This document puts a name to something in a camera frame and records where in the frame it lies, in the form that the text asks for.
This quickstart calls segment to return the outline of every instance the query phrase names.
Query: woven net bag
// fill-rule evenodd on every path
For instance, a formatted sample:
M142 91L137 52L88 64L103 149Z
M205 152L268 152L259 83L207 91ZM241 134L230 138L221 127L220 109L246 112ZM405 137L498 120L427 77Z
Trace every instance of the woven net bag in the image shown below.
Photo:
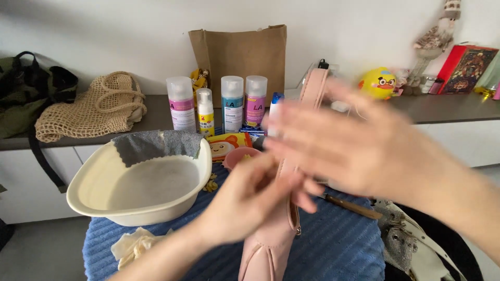
M35 124L36 138L50 143L64 136L84 139L130 131L147 112L144 98L128 72L99 76L74 103L56 103L45 109Z

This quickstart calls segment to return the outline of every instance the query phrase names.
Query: white plastic basin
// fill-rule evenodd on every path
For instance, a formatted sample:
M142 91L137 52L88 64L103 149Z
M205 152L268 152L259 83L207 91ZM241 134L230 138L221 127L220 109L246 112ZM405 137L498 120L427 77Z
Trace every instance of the white plastic basin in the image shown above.
M211 173L211 150L205 139L200 142L197 159L174 155L129 168L113 142L108 142L76 173L66 200L77 213L106 217L126 227L163 223L193 206Z

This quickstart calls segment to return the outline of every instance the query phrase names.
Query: hand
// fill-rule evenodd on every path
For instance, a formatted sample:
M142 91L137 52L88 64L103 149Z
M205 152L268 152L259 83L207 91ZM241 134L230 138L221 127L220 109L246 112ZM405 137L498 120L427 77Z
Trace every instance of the hand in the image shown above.
M307 193L319 195L324 189L302 173L275 179L278 164L273 155L262 153L236 165L195 222L198 231L210 237L212 245L233 243L250 236L292 192L299 198L299 207L316 211L316 204Z
M356 106L364 117L285 102L264 124L286 138L267 138L264 147L310 175L334 180L340 190L400 203L468 169L411 122L383 102L358 94L335 79L326 97Z

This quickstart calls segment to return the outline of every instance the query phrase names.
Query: wooden knife handle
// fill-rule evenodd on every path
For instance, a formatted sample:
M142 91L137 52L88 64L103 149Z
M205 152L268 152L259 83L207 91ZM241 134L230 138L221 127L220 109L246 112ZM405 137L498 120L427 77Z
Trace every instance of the wooden knife handle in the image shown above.
M367 218L374 219L374 220L378 220L378 219L382 218L382 214L379 212L362 207L358 204L354 204L354 203L351 203L351 202L346 201L346 200L341 200L341 199L335 198L329 194L325 194L325 199L328 202L331 202L331 203L333 203L337 206L340 206L342 208L345 208L349 211L353 211L354 213L360 214L360 215L365 216Z

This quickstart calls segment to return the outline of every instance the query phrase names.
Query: brown paper bag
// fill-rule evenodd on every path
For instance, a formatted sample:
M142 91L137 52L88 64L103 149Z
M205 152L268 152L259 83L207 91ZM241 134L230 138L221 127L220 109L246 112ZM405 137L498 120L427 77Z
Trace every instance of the brown paper bag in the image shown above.
M269 26L259 31L215 32L203 29L189 32L198 68L208 69L213 106L220 108L221 78L240 76L246 83L249 75L267 78L265 104L269 106L273 92L285 89L285 48L287 26Z

